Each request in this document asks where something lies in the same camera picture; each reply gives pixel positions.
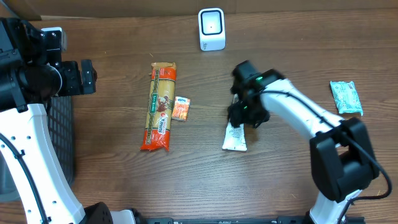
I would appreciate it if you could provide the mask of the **white tube gold cap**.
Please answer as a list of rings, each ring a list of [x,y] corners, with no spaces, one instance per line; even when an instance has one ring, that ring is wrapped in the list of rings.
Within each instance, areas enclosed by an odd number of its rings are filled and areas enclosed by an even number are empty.
[[[231,113],[228,115],[228,124],[226,127],[222,149],[227,151],[247,151],[244,124],[241,123],[237,128],[235,128],[233,126],[233,118]]]

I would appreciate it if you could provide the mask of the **teal snack packet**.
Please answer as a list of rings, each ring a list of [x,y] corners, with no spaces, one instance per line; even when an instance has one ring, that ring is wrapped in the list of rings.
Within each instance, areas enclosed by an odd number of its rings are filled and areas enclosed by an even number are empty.
[[[359,113],[363,115],[363,108],[353,81],[330,82],[331,92],[339,114]]]

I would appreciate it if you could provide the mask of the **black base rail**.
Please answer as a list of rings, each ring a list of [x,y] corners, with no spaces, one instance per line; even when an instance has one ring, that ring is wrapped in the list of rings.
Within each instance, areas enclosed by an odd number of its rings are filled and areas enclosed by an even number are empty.
[[[139,223],[146,224],[310,224],[307,216],[281,216],[277,218],[243,218],[243,219],[173,219],[146,218]]]

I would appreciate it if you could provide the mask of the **orange tissue pack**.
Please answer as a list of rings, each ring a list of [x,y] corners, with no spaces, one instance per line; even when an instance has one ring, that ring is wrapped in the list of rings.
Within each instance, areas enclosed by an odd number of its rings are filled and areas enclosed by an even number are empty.
[[[188,111],[190,108],[190,99],[181,96],[175,97],[174,108],[172,111],[172,119],[179,121],[186,121],[188,117]]]

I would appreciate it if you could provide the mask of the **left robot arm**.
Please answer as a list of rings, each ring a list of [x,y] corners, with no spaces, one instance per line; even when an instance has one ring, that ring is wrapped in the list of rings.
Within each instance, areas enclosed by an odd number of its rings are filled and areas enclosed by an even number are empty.
[[[133,210],[84,207],[72,192],[47,123],[50,100],[96,91],[90,60],[63,61],[62,28],[37,29],[29,21],[1,19],[1,153],[29,223],[137,222]]]

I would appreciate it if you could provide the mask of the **spaghetti packet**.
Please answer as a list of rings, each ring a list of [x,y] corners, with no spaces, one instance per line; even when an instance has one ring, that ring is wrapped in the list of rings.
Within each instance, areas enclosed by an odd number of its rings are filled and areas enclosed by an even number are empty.
[[[153,151],[164,148],[168,151],[177,65],[174,62],[154,62],[151,67],[146,126],[141,149]]]

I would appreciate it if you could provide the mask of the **grey plastic basket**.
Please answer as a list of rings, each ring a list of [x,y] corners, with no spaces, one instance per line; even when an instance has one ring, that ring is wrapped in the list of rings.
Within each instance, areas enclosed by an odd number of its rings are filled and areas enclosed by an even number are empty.
[[[75,181],[75,133],[73,124],[73,104],[69,96],[52,98],[51,109],[47,113],[47,124],[51,142],[69,185]],[[1,158],[1,202],[20,199],[4,158]]]

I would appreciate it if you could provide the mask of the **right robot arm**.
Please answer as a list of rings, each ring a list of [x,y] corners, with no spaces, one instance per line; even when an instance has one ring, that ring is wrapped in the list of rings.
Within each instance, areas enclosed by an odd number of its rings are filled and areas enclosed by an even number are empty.
[[[260,73],[246,60],[232,75],[231,92],[239,98],[228,108],[232,126],[257,128],[275,113],[309,142],[312,179],[319,194],[302,223],[364,223],[363,217],[345,215],[380,172],[364,123],[324,110],[277,70]]]

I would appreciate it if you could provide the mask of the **white barcode scanner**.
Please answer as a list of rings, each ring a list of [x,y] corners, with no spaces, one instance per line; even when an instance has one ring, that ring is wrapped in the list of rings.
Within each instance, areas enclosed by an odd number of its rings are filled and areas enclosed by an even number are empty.
[[[223,50],[226,47],[224,12],[218,7],[198,13],[200,48],[202,51]]]

